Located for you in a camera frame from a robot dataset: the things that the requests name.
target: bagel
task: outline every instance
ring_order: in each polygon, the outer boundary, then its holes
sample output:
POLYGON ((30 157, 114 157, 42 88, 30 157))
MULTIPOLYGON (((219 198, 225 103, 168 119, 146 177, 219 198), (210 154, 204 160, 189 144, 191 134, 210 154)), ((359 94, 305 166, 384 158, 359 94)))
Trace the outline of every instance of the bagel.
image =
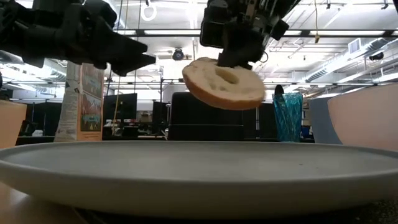
POLYGON ((225 110, 249 110, 265 97, 262 80, 242 67, 219 67, 217 60, 199 58, 182 70, 184 82, 200 101, 225 110))

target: robotic hand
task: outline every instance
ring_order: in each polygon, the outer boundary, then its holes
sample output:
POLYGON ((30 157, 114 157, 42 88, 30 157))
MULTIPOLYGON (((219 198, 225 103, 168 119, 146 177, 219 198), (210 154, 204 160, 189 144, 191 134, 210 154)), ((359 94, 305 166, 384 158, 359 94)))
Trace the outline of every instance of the robotic hand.
POLYGON ((270 37, 279 40, 289 28, 282 18, 300 0, 209 0, 201 23, 200 43, 223 49, 222 67, 257 62, 270 37))
POLYGON ((127 72, 155 63, 142 53, 147 46, 112 31, 117 19, 102 0, 34 0, 26 9, 15 0, 0 0, 0 50, 43 67, 44 58, 92 63, 127 72))

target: security camera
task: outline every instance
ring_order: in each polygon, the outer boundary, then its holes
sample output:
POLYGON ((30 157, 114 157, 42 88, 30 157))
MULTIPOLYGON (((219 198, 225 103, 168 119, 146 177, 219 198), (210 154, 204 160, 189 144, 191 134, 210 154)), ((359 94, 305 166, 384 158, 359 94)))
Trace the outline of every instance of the security camera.
POLYGON ((184 53, 182 49, 175 49, 173 53, 173 60, 182 60, 184 58, 184 53))

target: table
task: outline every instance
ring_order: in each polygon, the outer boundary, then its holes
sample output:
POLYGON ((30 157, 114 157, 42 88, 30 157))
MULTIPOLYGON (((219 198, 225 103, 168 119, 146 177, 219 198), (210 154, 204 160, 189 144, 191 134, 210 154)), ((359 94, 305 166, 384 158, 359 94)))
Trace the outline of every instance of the table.
MULTIPOLYGON (((146 224, 164 223, 160 218, 141 218, 127 215, 113 215, 75 209, 32 198, 0 183, 1 224, 146 224)), ((304 217, 278 220, 245 221, 190 221, 174 220, 178 224, 395 224, 398 223, 398 198, 367 206, 304 217)))

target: ceiling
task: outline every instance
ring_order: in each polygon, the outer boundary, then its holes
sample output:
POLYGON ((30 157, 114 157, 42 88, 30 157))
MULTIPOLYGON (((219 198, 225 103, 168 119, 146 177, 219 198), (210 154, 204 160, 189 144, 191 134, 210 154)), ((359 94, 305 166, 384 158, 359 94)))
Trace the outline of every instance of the ceiling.
MULTIPOLYGON (((204 0, 152 0, 149 1, 150 7, 144 9, 145 1, 137 0, 106 0, 115 11, 120 15, 121 24, 125 29, 199 29, 203 18, 203 10, 206 7, 204 0)), ((32 5, 32 1, 18 1, 25 7, 32 5)), ((384 6, 383 0, 331 0, 331 7, 326 8, 326 0, 317 1, 319 29, 362 29, 362 30, 391 30, 398 29, 398 13, 391 0, 388 0, 389 7, 381 9, 384 6)), ((316 28, 316 12, 314 1, 301 0, 291 13, 286 15, 284 21, 290 26, 290 29, 311 29, 316 28)), ((141 89, 143 98, 157 98, 160 88, 160 74, 164 78, 181 78, 181 70, 190 61, 183 60, 175 62, 170 59, 172 52, 176 48, 181 48, 185 55, 198 57, 217 58, 219 49, 202 47, 198 43, 198 37, 135 37, 139 42, 148 45, 148 54, 157 56, 156 65, 142 68, 131 72, 128 77, 121 78, 121 82, 129 82, 128 85, 121 85, 121 93, 129 93, 134 87, 141 89)), ((315 44, 314 38, 281 38, 279 41, 270 40, 266 49, 268 60, 266 63, 255 63, 253 70, 257 72, 265 82, 300 82, 304 75, 309 71, 328 63, 328 60, 339 57, 341 53, 348 50, 348 44, 355 38, 323 38, 321 36, 319 43, 315 44)), ((383 49, 384 59, 370 61, 369 59, 357 58, 347 65, 334 70, 322 77, 322 82, 337 82, 342 78, 354 75, 371 67, 376 67, 396 58, 397 44, 391 44, 383 49)), ((395 70, 395 63, 389 71, 395 70)), ((41 80, 40 71, 27 72, 19 74, 20 81, 41 80)), ((351 82, 363 82, 367 80, 370 74, 364 74, 361 77, 350 80, 351 82)), ((373 72, 373 78, 381 75, 381 71, 373 72)), ((118 81, 118 77, 112 75, 112 81, 118 81)), ((111 85, 111 88, 117 88, 117 85, 111 85)), ((304 93, 317 92, 325 93, 326 87, 301 86, 292 89, 304 93)))

